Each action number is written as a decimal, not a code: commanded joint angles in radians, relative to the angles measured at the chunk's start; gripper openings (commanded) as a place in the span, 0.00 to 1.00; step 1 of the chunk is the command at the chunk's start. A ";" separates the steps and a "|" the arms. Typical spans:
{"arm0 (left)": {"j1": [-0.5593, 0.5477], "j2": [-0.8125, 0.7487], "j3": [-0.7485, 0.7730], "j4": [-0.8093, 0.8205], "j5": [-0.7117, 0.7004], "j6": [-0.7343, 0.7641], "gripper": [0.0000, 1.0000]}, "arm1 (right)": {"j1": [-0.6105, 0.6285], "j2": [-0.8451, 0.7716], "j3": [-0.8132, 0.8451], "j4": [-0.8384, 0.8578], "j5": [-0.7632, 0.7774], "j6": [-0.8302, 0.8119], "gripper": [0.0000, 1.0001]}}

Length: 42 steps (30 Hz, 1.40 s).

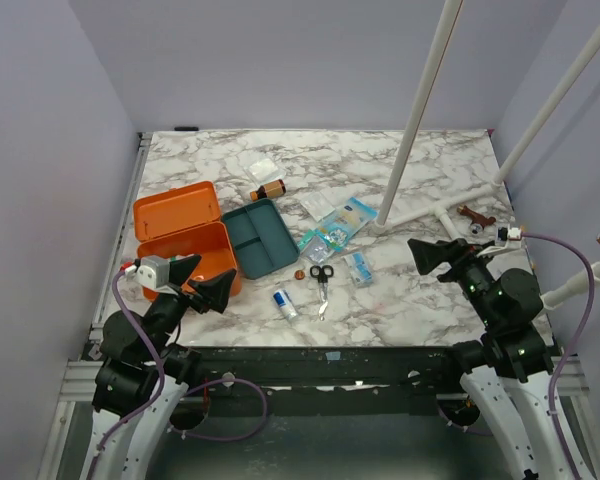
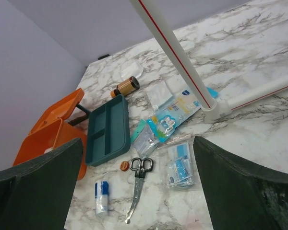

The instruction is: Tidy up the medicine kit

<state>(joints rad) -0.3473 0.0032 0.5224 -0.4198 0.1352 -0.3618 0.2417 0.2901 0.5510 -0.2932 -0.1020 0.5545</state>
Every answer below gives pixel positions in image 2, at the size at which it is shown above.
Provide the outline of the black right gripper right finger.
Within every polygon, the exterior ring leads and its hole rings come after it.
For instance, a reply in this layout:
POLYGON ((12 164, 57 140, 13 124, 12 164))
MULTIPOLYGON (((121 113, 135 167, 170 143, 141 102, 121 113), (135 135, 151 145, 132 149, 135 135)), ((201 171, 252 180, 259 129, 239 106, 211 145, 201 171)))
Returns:
POLYGON ((215 230, 288 230, 288 174, 228 152, 207 139, 193 142, 215 230))

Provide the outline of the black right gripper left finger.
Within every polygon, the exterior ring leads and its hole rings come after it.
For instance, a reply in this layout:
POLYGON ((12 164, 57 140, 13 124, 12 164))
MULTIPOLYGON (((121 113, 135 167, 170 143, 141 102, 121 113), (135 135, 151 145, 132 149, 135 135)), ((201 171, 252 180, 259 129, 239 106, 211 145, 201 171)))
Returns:
POLYGON ((84 154, 80 138, 0 171, 0 230, 62 230, 84 154))

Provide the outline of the alcohol pad packets bag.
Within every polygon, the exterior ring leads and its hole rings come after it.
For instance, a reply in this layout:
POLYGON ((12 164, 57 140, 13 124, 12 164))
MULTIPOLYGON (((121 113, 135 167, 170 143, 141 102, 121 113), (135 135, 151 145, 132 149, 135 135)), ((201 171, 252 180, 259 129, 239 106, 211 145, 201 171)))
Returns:
POLYGON ((189 143, 184 142, 168 148, 167 183, 171 189, 183 189, 194 184, 189 143))

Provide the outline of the teal-header small packet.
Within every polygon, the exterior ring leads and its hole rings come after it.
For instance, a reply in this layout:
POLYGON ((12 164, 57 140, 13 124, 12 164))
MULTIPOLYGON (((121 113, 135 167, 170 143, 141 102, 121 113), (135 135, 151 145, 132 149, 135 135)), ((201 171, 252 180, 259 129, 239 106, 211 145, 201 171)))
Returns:
POLYGON ((143 119, 140 120, 133 132, 131 142, 132 147, 141 159, 149 157, 159 144, 158 138, 143 119))

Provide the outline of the white-blue dressing pouch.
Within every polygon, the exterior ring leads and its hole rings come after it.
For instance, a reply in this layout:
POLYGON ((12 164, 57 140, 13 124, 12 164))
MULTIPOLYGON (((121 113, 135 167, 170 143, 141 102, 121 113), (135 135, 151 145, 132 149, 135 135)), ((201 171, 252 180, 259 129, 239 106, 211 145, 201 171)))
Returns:
POLYGON ((180 118, 193 115, 201 108, 201 104, 188 86, 181 87, 173 97, 161 105, 156 113, 165 112, 172 118, 180 118))

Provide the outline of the brown medicine bottle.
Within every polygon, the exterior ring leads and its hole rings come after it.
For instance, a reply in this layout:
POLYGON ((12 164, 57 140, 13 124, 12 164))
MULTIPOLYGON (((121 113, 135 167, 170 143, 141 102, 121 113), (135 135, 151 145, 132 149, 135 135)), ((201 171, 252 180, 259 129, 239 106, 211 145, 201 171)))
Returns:
POLYGON ((127 96, 128 94, 138 89, 140 89, 140 84, 138 80, 134 76, 131 76, 125 81, 118 84, 117 87, 113 91, 110 92, 110 95, 112 98, 120 94, 123 96, 127 96))

